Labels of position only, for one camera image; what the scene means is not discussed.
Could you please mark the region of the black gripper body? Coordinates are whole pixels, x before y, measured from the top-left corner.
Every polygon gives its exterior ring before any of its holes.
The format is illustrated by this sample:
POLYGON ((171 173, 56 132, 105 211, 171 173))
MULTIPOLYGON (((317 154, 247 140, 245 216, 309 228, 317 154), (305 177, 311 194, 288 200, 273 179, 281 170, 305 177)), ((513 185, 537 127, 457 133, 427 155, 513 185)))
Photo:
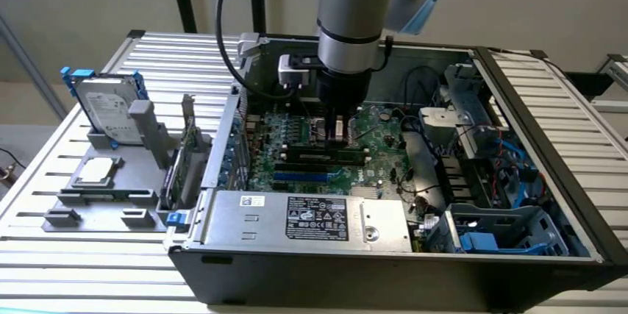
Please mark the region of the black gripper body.
POLYGON ((316 73, 316 93, 321 103, 335 110, 352 110, 365 100, 372 71, 343 74, 331 69, 316 73))

